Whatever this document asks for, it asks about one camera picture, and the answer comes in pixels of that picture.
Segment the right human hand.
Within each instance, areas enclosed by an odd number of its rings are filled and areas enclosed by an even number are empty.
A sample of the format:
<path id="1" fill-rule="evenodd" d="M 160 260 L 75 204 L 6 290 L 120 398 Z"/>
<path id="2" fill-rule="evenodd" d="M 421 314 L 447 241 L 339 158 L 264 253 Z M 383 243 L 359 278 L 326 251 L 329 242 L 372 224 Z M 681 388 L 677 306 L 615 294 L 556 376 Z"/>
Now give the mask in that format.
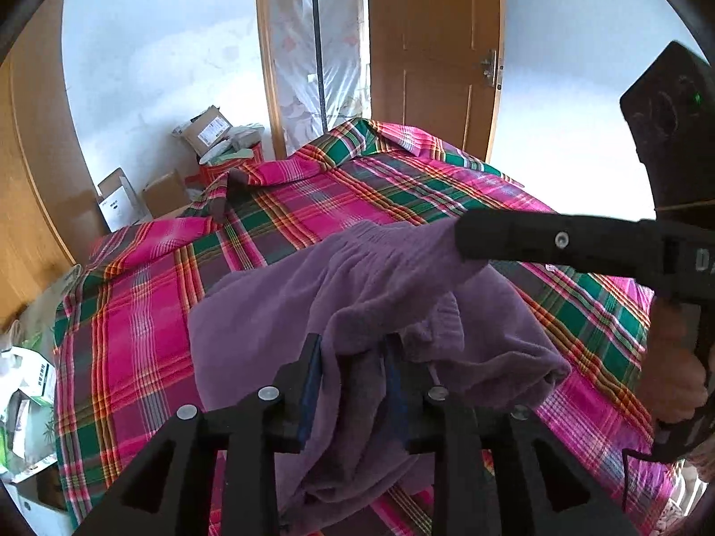
<path id="1" fill-rule="evenodd" d="M 687 327 L 680 305 L 654 297 L 650 321 L 636 397 L 654 420 L 686 421 L 708 401 L 707 369 L 685 347 Z"/>

